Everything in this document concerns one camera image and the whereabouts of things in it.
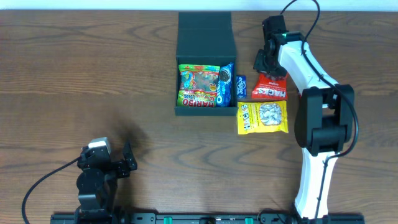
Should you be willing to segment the red Hacks candy bag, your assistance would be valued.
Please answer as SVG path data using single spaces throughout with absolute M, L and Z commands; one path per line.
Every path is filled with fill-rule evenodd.
M 276 101 L 287 100 L 286 79 L 273 80 L 266 73 L 260 73 L 251 98 Z

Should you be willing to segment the blue Oreo cookie pack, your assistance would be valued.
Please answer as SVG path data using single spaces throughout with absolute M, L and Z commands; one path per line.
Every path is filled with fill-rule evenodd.
M 234 63 L 229 63 L 220 68 L 217 84 L 217 107 L 228 107 L 231 102 L 233 65 Z

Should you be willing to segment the yellow Hacks candy bag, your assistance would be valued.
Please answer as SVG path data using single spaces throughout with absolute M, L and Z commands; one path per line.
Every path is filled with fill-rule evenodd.
M 238 102 L 238 134 L 289 132 L 287 102 Z

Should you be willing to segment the dark green box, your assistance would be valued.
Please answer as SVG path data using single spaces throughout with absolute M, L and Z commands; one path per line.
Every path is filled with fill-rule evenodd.
M 230 12 L 186 11 L 178 14 L 176 64 L 225 66 L 236 63 Z M 175 105 L 177 116 L 236 116 L 236 67 L 232 74 L 231 102 L 228 107 L 188 107 Z

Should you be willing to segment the green Haribo gummy bag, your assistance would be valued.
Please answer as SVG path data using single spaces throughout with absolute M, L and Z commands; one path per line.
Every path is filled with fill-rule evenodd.
M 177 95 L 177 106 L 215 107 L 220 67 L 180 64 L 178 69 L 180 88 Z

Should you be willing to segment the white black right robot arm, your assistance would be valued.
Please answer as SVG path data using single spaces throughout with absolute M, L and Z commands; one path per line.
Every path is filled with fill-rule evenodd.
M 335 163 L 346 155 L 345 143 L 358 140 L 354 90 L 322 69 L 301 33 L 266 31 L 264 42 L 254 69 L 276 78 L 290 76 L 300 93 L 294 134 L 303 164 L 294 201 L 296 220 L 323 223 L 330 219 L 327 199 Z

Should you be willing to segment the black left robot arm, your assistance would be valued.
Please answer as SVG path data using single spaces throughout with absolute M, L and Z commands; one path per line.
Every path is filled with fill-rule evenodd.
M 122 159 L 112 161 L 110 154 L 111 147 L 106 137 L 92 140 L 81 150 L 77 166 L 82 173 L 77 178 L 76 186 L 85 220 L 111 218 L 118 179 L 129 177 L 130 172 L 137 169 L 129 141 L 122 149 Z

